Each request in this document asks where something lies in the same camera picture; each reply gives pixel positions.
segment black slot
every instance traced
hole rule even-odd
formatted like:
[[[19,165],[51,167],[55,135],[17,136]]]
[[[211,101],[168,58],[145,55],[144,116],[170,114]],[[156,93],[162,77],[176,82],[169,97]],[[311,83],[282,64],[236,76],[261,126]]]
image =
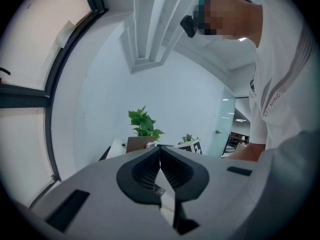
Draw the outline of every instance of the black slot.
[[[103,155],[100,157],[99,161],[101,160],[105,160],[107,158],[107,155],[109,153],[111,146],[108,147],[108,149],[106,150],[106,152],[103,153]]]
[[[251,173],[252,173],[252,170],[243,169],[243,168],[239,168],[239,167],[235,167],[235,166],[230,166],[226,170],[229,171],[229,172],[232,172],[232,173],[235,173],[235,174],[244,175],[244,176],[250,176]]]
[[[199,227],[199,224],[193,219],[187,219],[185,211],[181,203],[176,202],[173,227],[178,231],[180,235],[188,233],[195,228]]]
[[[64,232],[90,194],[82,190],[75,190],[51,214],[46,222],[55,229]]]

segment ceiling beam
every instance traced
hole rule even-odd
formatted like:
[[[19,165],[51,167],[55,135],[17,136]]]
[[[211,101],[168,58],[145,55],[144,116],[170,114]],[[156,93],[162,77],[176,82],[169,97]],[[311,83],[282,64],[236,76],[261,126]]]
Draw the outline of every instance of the ceiling beam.
[[[140,71],[144,71],[144,70],[149,70],[149,69],[153,69],[156,67],[160,67],[162,66],[160,62],[148,62],[148,63],[144,63],[144,64],[140,64],[140,65],[135,65],[132,73],[137,73]]]
[[[167,58],[169,57],[169,54],[177,44],[182,34],[184,33],[184,29],[180,26],[181,19],[186,15],[186,13],[196,2],[197,0],[181,0],[178,4],[178,7],[174,12],[173,19],[170,22],[170,24],[174,22],[173,27],[175,27],[175,30],[170,38],[168,45],[166,46],[164,54],[162,55],[162,58],[160,60],[161,65],[165,64]]]
[[[138,58],[145,58],[147,53],[147,44],[149,36],[150,25],[154,21],[154,14],[157,14],[157,6],[160,6],[160,0],[139,0],[139,9],[137,15],[137,52]]]
[[[136,23],[137,23],[136,21],[133,21],[128,26],[128,37],[130,42],[133,65],[135,65],[138,60],[137,43],[136,43]]]
[[[161,43],[165,37],[169,23],[178,7],[180,0],[165,0],[161,14],[156,26],[155,35],[150,51],[149,59],[151,62],[155,62],[161,46]]]
[[[152,46],[154,37],[156,35],[156,28],[157,28],[164,4],[165,4],[165,0],[154,0],[152,14],[151,14],[150,23],[149,23],[149,30],[147,32],[148,38],[146,41],[146,53],[145,53],[145,56],[140,56],[139,59],[147,58],[149,61],[151,46]]]

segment white wall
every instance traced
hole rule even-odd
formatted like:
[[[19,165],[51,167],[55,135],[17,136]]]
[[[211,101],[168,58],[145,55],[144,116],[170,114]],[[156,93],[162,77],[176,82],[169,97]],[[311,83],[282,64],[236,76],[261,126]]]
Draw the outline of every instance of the white wall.
[[[250,122],[251,109],[249,98],[237,98],[235,100],[235,108]]]
[[[2,82],[43,90],[59,49],[57,34],[90,11],[87,0],[25,0],[0,41],[0,67],[11,72],[0,72]]]
[[[0,109],[0,176],[8,194],[28,206],[53,174],[43,108]]]
[[[97,162],[114,140],[133,67],[126,61],[127,42],[123,33],[112,45],[102,47],[82,84],[74,119],[77,170]]]
[[[236,97],[249,96],[250,80],[255,73],[255,69],[256,64],[251,63],[229,71],[231,75],[229,87]]]
[[[88,75],[88,72],[91,68],[96,67],[96,59],[99,61],[102,57],[112,53],[112,47],[120,35],[125,32],[126,28],[132,23],[132,13],[114,14],[113,12],[108,12],[104,14],[80,39],[63,68],[55,92],[51,121],[54,157],[60,177],[63,180],[76,173],[76,167],[82,164],[77,161],[78,158],[81,159],[83,155],[77,153],[78,149],[74,148],[74,138],[76,138],[76,140],[78,139],[78,137],[75,137],[75,133],[84,131],[80,134],[85,134],[86,132],[82,117],[86,116],[84,113],[86,113],[85,109],[87,109],[88,106],[86,103],[83,103],[80,98],[83,83],[86,78],[91,77],[90,73]],[[103,67],[106,74],[109,73],[109,66],[108,62],[105,61]],[[118,69],[117,64],[112,65],[112,67],[114,70]],[[79,129],[77,124],[83,125],[83,128]],[[93,158],[88,158],[85,155],[85,159],[91,161]]]
[[[201,139],[203,153],[211,144],[224,85],[190,59],[172,51],[164,66],[130,77],[123,106],[118,113],[116,136],[135,136],[128,110],[146,105],[155,128],[162,130],[159,143],[176,145],[189,133]]]
[[[233,120],[231,132],[249,136],[250,135],[250,123],[238,122],[238,121]]]
[[[127,38],[99,51],[81,87],[73,130],[77,170],[98,161],[115,137],[135,136],[128,110],[144,105],[165,132],[159,143],[176,145],[190,133],[204,153],[211,144],[224,85],[174,51],[164,66],[131,74]]]

